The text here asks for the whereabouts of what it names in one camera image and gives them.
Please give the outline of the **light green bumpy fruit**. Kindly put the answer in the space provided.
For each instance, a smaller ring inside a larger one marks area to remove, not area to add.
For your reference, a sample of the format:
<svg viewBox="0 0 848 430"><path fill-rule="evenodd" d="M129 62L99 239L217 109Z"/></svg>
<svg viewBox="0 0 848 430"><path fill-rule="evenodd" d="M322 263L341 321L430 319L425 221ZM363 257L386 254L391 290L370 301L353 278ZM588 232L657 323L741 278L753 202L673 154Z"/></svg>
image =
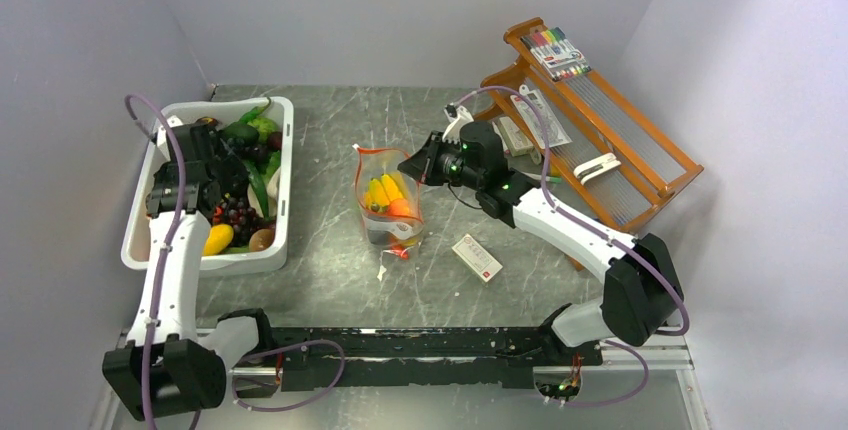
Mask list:
<svg viewBox="0 0 848 430"><path fill-rule="evenodd" d="M254 118L248 124L258 132L258 142L262 144L265 144L274 132L280 131L274 120L263 116Z"/></svg>

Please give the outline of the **green white marker pen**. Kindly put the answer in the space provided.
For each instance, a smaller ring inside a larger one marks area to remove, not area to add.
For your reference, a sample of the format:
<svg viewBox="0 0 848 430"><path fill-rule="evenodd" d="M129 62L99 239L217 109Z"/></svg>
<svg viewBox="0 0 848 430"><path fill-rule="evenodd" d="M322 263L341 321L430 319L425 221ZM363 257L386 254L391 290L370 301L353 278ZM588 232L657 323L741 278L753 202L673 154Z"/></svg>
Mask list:
<svg viewBox="0 0 848 430"><path fill-rule="evenodd" d="M554 184L558 184L558 183L562 183L562 181L563 181L563 180L562 180L562 178L560 178L560 177L554 177L554 176L545 176L545 177L541 177L541 176L540 176L540 181L544 181L544 182L547 182L547 183L554 183Z"/></svg>

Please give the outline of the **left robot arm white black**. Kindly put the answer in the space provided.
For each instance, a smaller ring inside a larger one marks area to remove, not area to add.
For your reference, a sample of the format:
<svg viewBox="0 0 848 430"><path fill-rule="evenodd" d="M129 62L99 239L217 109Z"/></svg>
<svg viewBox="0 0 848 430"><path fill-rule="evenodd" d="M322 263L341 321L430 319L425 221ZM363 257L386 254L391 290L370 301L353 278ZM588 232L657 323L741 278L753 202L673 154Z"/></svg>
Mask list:
<svg viewBox="0 0 848 430"><path fill-rule="evenodd" d="M225 314L199 336L196 297L210 220L225 193L245 187L247 171L209 124L168 127L165 134L169 159L146 197L151 243L139 308L124 346L102 362L112 390L148 425L218 407L242 358L261 366L277 350L258 308Z"/></svg>

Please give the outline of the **white eraser box on rack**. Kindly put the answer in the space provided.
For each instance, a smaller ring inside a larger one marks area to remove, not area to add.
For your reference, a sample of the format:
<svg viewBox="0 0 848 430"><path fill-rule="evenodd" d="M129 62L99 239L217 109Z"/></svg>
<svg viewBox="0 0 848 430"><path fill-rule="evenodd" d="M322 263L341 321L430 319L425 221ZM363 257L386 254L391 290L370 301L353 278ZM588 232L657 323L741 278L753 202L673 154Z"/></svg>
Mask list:
<svg viewBox="0 0 848 430"><path fill-rule="evenodd" d="M510 117L498 118L495 121L495 126L512 156L523 156L529 154L534 149L533 143Z"/></svg>

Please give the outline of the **white cardboard box red logo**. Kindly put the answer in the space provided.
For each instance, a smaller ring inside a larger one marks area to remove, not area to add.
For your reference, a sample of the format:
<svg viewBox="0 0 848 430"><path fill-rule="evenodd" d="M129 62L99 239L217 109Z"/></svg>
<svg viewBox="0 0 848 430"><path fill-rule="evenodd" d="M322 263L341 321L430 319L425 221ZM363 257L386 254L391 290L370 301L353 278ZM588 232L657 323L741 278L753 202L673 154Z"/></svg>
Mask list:
<svg viewBox="0 0 848 430"><path fill-rule="evenodd" d="M469 234L455 243L452 250L484 283L490 282L503 269L503 265Z"/></svg>

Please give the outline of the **orange wooden rack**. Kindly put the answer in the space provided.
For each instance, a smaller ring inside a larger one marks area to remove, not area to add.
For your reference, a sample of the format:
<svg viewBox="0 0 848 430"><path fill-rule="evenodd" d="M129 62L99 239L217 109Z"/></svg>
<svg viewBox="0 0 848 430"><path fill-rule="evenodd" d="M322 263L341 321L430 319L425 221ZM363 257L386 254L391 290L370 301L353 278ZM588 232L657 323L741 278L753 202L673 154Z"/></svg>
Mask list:
<svg viewBox="0 0 848 430"><path fill-rule="evenodd" d="M572 142L551 146L550 163L603 223L628 233L644 227L704 168L692 160L598 71L554 81L522 44L524 35L552 29L540 18L509 28L505 42L516 60L483 80L494 87L481 120L510 117L538 149L538 143L510 100L521 85L540 90ZM581 185L578 165L613 153L621 166Z"/></svg>

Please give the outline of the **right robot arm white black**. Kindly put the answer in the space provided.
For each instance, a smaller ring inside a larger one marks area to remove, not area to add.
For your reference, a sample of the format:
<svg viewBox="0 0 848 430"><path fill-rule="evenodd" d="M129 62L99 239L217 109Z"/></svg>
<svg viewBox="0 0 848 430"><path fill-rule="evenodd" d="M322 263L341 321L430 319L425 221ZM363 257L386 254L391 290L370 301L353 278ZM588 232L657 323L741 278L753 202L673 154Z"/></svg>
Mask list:
<svg viewBox="0 0 848 430"><path fill-rule="evenodd" d="M662 239L622 233L571 209L539 181L510 167L501 138L487 123L464 125L456 142L431 133L398 169L427 186L472 190L489 217L554 245L602 284L600 297L567 304L543 323L547 331L539 348L550 363L565 363L579 345L607 338L641 346L683 301Z"/></svg>

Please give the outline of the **white stapler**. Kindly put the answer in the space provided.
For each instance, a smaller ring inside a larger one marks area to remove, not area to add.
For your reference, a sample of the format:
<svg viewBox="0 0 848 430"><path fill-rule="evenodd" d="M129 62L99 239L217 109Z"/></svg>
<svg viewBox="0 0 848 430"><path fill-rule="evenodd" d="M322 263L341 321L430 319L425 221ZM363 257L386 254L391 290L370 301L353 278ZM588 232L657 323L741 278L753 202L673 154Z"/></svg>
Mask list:
<svg viewBox="0 0 848 430"><path fill-rule="evenodd" d="M586 185L588 181L616 170L620 166L621 161L615 154L609 152L578 165L574 168L573 174L581 185Z"/></svg>

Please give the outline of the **clear zip bag orange zipper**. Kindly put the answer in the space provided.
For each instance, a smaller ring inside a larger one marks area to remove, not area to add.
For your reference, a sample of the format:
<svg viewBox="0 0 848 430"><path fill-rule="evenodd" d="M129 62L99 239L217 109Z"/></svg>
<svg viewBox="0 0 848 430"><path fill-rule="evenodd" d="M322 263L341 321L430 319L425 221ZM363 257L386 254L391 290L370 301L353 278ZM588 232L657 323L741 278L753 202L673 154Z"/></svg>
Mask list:
<svg viewBox="0 0 848 430"><path fill-rule="evenodd" d="M367 241L402 260L420 244L424 221L420 184L398 170L409 157L399 148L355 144L354 196Z"/></svg>

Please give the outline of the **yellow banana bunch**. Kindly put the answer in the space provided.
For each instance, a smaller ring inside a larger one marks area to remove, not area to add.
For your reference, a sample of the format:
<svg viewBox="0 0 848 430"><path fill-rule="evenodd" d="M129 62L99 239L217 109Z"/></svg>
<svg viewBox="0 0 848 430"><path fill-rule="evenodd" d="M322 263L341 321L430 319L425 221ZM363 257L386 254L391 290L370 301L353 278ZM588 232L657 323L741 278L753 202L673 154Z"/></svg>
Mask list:
<svg viewBox="0 0 848 430"><path fill-rule="evenodd" d="M409 211L406 196L395 179L383 174L368 182L364 193L365 207L375 213L387 215L405 215Z"/></svg>

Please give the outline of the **packaged card on rack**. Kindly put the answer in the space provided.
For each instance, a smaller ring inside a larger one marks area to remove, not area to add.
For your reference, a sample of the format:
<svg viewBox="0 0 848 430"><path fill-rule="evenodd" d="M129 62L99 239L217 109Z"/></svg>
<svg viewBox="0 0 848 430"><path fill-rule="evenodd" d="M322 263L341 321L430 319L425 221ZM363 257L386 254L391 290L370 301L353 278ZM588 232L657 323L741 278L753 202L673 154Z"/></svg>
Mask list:
<svg viewBox="0 0 848 430"><path fill-rule="evenodd" d="M512 95L510 100L538 143L545 143L542 131L546 132L547 142L552 147L559 147L572 142L540 90L521 85L519 93L524 98Z"/></svg>

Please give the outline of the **pack of coloured markers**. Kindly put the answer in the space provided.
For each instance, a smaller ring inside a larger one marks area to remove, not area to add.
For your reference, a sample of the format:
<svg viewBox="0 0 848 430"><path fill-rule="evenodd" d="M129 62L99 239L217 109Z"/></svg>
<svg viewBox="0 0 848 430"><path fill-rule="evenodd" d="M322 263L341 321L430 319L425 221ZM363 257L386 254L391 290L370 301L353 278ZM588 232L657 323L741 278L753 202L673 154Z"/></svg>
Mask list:
<svg viewBox="0 0 848 430"><path fill-rule="evenodd" d="M592 70L584 54L560 27L524 35L520 41L554 81L585 75Z"/></svg>

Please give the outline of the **dark purple grape bunch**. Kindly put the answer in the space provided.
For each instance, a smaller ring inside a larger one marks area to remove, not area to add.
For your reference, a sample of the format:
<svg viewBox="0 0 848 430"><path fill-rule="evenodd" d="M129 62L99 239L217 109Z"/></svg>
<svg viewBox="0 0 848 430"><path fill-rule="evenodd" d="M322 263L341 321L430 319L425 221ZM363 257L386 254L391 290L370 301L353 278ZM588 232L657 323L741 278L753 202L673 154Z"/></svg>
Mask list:
<svg viewBox="0 0 848 430"><path fill-rule="evenodd" d="M225 197L215 208L211 223L213 229L224 226L231 228L233 238L230 247L246 246L256 231L268 226L247 197Z"/></svg>

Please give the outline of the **brown kiwi fruit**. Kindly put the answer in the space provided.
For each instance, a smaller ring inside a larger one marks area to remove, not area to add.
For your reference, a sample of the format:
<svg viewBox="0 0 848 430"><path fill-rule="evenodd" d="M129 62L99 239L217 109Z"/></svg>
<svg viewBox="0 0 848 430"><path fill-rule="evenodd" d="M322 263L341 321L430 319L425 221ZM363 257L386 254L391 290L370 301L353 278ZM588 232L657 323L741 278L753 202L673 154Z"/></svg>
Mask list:
<svg viewBox="0 0 848 430"><path fill-rule="evenodd" d="M275 231L270 228L262 228L255 231L248 242L250 252L260 252L269 249L275 240Z"/></svg>

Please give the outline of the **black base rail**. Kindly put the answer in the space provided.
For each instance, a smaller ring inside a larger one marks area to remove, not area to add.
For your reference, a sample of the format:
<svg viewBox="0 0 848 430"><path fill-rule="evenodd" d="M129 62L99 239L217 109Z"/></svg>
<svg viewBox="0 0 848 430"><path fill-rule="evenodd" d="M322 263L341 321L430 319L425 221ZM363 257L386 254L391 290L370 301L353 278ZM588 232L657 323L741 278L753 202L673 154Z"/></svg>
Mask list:
<svg viewBox="0 0 848 430"><path fill-rule="evenodd" d="M498 384L507 389L531 389L535 371L569 370L576 356L583 366L599 366L598 343L568 347L538 327L341 328L275 327L281 346L326 339L339 343L346 364L339 387ZM313 384L324 387L335 375L336 351L327 346L308 349L306 364Z"/></svg>

